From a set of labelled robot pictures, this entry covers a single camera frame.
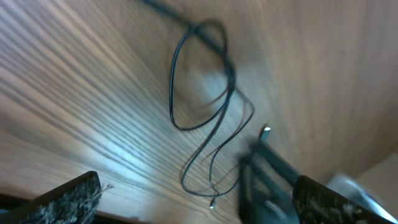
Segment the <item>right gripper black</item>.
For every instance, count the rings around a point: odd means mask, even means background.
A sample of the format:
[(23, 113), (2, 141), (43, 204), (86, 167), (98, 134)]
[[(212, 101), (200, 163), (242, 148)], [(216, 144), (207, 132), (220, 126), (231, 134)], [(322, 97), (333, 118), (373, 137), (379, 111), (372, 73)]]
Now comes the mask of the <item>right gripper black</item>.
[(292, 191), (300, 173), (264, 140), (239, 159), (238, 215), (250, 223), (298, 223)]

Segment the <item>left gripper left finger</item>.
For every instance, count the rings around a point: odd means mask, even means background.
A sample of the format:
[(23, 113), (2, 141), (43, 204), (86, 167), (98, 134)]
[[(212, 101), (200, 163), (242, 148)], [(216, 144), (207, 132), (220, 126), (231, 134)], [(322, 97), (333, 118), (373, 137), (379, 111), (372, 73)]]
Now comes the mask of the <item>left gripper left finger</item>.
[(1, 215), (1, 223), (91, 223), (102, 195), (95, 171), (75, 179)]

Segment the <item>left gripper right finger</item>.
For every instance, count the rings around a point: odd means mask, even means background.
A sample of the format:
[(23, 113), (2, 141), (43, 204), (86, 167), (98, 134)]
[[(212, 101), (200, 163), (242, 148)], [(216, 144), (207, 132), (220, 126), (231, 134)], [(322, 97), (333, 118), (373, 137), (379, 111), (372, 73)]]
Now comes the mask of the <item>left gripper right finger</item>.
[(292, 192), (300, 224), (388, 224), (380, 215), (348, 200), (306, 175), (297, 178)]

